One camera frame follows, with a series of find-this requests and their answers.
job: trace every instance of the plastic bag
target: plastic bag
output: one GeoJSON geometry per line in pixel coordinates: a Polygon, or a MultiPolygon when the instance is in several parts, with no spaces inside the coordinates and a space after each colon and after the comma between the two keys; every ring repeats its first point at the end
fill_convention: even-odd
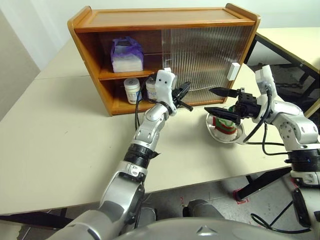
{"type": "Polygon", "coordinates": [[[115,73],[143,70],[144,54],[141,45],[136,40],[126,36],[112,41],[110,55],[115,73]]]}

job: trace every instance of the wall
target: wall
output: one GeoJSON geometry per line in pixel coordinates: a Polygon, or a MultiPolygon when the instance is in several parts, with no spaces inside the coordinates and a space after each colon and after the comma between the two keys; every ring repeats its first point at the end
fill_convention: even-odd
{"type": "MultiPolygon", "coordinates": [[[[227,2],[260,14],[260,28],[320,27],[319,0],[2,0],[0,8],[42,69],[70,38],[67,20],[86,5],[93,9],[174,8],[220,7],[227,2]]],[[[259,44],[256,48],[251,64],[270,60],[281,62],[277,55],[259,44]]]]}
{"type": "Polygon", "coordinates": [[[0,120],[40,72],[0,11],[0,120]]]}

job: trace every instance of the floor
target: floor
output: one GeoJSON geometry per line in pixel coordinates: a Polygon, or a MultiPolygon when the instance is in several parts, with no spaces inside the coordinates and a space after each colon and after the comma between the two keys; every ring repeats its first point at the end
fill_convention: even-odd
{"type": "MultiPolygon", "coordinates": [[[[270,223],[282,209],[292,200],[287,187],[288,177],[284,177],[268,187],[252,194],[245,203],[238,204],[232,197],[233,190],[248,184],[245,176],[230,178],[218,182],[203,183],[186,186],[146,195],[145,203],[157,209],[159,220],[182,217],[182,209],[190,200],[203,199],[216,207],[229,220],[239,221],[257,226],[251,219],[250,213],[255,213],[270,223]]],[[[96,204],[70,207],[66,216],[75,218],[96,204]]],[[[275,228],[283,230],[300,230],[302,226],[297,222],[294,208],[291,206],[274,224],[275,228]]],[[[28,227],[22,227],[18,240],[22,240],[28,227]]],[[[55,230],[31,228],[24,240],[43,240],[55,233],[55,230]]],[[[314,240],[312,232],[291,235],[294,240],[314,240]]]]}

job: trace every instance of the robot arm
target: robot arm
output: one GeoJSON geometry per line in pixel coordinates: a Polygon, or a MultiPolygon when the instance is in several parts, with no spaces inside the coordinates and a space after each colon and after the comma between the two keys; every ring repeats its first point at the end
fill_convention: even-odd
{"type": "Polygon", "coordinates": [[[241,119],[252,118],[258,125],[267,123],[278,129],[288,153],[285,162],[291,164],[291,177],[300,187],[292,192],[297,219],[302,226],[312,228],[319,239],[320,142],[317,126],[304,116],[298,106],[275,100],[278,94],[270,66],[264,66],[256,71],[255,78],[261,93],[258,98],[245,93],[243,88],[238,90],[212,88],[211,92],[223,97],[238,97],[238,101],[233,112],[219,107],[205,109],[210,114],[231,120],[237,125],[241,119]]]}
{"type": "Polygon", "coordinates": [[[158,103],[144,114],[131,144],[102,195],[99,208],[88,210],[52,235],[49,240],[111,240],[125,225],[137,220],[145,193],[144,181],[150,159],[156,157],[160,131],[177,107],[192,107],[182,102],[190,83],[174,89],[176,76],[170,70],[159,70],[155,88],[158,103]]]}

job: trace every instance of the wooden cabinet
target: wooden cabinet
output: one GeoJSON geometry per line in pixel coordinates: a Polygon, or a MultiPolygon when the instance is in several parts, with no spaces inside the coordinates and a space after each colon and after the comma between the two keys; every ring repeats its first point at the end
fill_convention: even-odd
{"type": "MultiPolygon", "coordinates": [[[[92,10],[84,7],[68,28],[92,81],[110,115],[133,113],[123,81],[141,81],[171,67],[178,82],[191,81],[187,103],[222,103],[208,88],[232,87],[229,64],[243,63],[260,22],[252,12],[228,3],[210,8],[146,8],[92,10]],[[143,71],[113,72],[112,40],[130,36],[143,48],[143,71]]],[[[139,111],[152,106],[142,101],[139,111]]]]}

